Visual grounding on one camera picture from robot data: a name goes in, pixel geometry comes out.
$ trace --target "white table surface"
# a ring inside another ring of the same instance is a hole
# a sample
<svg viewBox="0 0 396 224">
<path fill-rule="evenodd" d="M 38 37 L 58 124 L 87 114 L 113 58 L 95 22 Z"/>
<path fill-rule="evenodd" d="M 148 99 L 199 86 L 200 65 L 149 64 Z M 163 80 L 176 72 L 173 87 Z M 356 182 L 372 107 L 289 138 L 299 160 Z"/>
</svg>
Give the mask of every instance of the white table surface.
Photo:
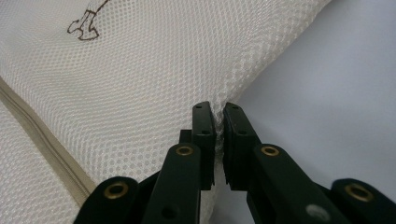
<svg viewBox="0 0 396 224">
<path fill-rule="evenodd" d="M 396 202 L 396 1 L 333 0 L 238 104 L 317 183 L 351 177 Z M 254 223 L 246 193 L 220 185 L 211 223 Z"/>
</svg>

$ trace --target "zipper teeth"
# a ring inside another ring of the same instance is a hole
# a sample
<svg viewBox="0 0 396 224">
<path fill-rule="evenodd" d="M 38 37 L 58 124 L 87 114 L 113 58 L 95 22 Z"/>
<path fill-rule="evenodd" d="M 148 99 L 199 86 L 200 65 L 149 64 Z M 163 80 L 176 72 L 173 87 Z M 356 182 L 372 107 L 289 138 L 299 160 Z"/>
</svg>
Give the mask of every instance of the zipper teeth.
<svg viewBox="0 0 396 224">
<path fill-rule="evenodd" d="M 0 78 L 0 99 L 33 140 L 38 150 L 82 206 L 95 184 L 38 117 L 32 108 Z"/>
</svg>

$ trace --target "beige zipper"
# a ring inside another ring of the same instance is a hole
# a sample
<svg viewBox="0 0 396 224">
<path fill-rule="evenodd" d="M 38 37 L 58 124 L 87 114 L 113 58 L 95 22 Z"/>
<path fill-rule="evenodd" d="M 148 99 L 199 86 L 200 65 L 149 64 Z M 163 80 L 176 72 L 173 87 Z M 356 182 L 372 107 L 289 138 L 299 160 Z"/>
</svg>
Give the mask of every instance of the beige zipper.
<svg viewBox="0 0 396 224">
<path fill-rule="evenodd" d="M 0 78 L 0 100 L 33 140 L 38 150 L 82 206 L 95 184 L 52 134 L 35 111 Z"/>
</svg>

